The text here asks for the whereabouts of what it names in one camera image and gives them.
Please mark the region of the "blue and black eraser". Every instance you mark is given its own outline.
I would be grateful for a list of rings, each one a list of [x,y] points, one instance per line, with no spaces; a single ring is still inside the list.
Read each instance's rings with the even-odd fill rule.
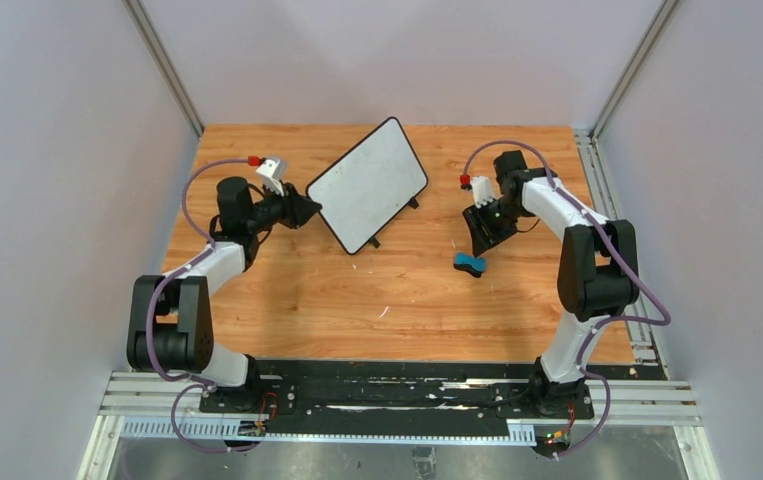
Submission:
[[[453,268],[474,278],[481,278],[486,271],[486,260],[464,252],[457,252],[454,255]]]

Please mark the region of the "black framed whiteboard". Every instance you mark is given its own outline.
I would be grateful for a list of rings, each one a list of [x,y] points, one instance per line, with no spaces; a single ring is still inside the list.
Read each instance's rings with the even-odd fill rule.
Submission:
[[[405,208],[418,208],[428,174],[396,117],[373,128],[306,187],[348,255],[379,246],[378,233]]]

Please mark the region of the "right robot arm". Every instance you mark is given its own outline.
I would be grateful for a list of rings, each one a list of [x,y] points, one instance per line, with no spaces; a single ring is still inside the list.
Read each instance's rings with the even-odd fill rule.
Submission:
[[[486,267],[482,255],[519,234],[519,219],[537,218],[561,243],[557,292],[563,312],[551,344],[535,361],[522,397],[537,407],[578,399],[589,348],[601,322],[624,312],[640,293],[636,234],[627,220],[611,220],[570,193],[547,166],[529,166],[522,151],[506,151],[493,161],[496,183],[463,172],[460,184],[472,206],[462,212],[471,237],[471,255],[454,266],[474,277]]]

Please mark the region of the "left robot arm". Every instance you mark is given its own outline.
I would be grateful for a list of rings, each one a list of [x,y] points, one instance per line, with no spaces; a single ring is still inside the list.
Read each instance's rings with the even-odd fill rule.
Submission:
[[[257,190],[243,177],[221,180],[218,213],[210,221],[204,249],[181,267],[135,280],[126,343],[131,368],[155,372],[166,381],[191,380],[208,393],[225,389],[245,404],[258,403],[257,362],[217,343],[211,298],[251,267],[260,234],[277,224],[298,229],[322,206],[291,183],[279,191],[264,189],[254,200]]]

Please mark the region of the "metal whiteboard stand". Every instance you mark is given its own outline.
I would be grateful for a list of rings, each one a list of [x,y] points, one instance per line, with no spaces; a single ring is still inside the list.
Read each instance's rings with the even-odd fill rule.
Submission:
[[[385,222],[382,225],[382,227],[378,231],[376,231],[375,235],[372,235],[366,241],[366,245],[367,246],[371,246],[374,249],[379,249],[381,247],[381,243],[380,243],[377,235],[380,234],[381,232],[383,232],[388,227],[390,227],[392,225],[395,225],[398,222],[398,216],[400,214],[404,213],[406,210],[416,210],[419,207],[420,207],[420,203],[417,200],[417,197],[414,196],[414,197],[410,198],[397,213],[395,213],[387,222]]]

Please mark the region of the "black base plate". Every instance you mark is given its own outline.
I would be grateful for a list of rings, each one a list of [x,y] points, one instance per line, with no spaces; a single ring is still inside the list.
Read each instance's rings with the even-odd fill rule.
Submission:
[[[569,402],[537,407],[522,397],[533,363],[260,360],[255,405],[220,389],[203,413],[263,414],[278,434],[488,437],[509,420],[592,419],[585,403],[597,382]]]

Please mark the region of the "right side aluminium rail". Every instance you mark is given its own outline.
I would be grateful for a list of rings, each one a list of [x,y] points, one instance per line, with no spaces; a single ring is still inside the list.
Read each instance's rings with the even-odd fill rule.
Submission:
[[[599,141],[585,129],[574,129],[573,136],[590,191],[591,205],[610,218],[623,218],[625,211]],[[625,327],[634,355],[633,368],[649,367],[668,380],[667,366],[662,360],[653,328],[638,322],[626,322]]]

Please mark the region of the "aluminium frame rail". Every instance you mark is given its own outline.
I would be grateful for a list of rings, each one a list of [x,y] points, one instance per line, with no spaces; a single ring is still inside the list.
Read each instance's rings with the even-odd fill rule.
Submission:
[[[255,392],[111,374],[82,479],[687,478],[720,473],[693,391],[597,365],[534,405],[528,363],[262,359]]]

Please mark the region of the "left corner aluminium post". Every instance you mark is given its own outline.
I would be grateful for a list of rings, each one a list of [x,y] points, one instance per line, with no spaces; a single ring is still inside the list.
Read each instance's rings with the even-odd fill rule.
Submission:
[[[164,79],[164,82],[170,90],[176,104],[180,108],[191,131],[197,138],[201,138],[205,131],[205,124],[183,84],[152,19],[150,18],[145,4],[140,0],[122,0],[121,3],[125,7],[132,23],[144,42],[146,49],[149,51],[157,70]]]

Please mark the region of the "corner aluminium post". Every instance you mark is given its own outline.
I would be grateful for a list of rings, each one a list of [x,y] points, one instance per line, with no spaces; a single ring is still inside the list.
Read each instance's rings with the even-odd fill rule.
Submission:
[[[121,3],[125,7],[132,23],[144,42],[146,49],[149,51],[157,70],[164,79],[164,82],[170,90],[176,104],[180,108],[191,131],[197,138],[201,138],[205,131],[205,124],[183,84],[152,19],[150,18],[145,4],[140,0],[122,0]]]
[[[680,0],[664,0],[659,3],[655,14],[618,77],[593,126],[589,130],[589,138],[592,143],[597,142],[609,127],[617,109],[630,91],[635,79],[640,74],[680,5]]]

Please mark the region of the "right corner aluminium post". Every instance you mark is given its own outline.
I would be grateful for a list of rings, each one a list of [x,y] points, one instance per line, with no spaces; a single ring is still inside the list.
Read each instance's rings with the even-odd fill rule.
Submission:
[[[640,74],[680,5],[680,0],[664,0],[659,3],[655,14],[618,77],[593,126],[589,130],[589,138],[592,143],[597,142],[609,127],[617,109],[630,91],[635,79]]]

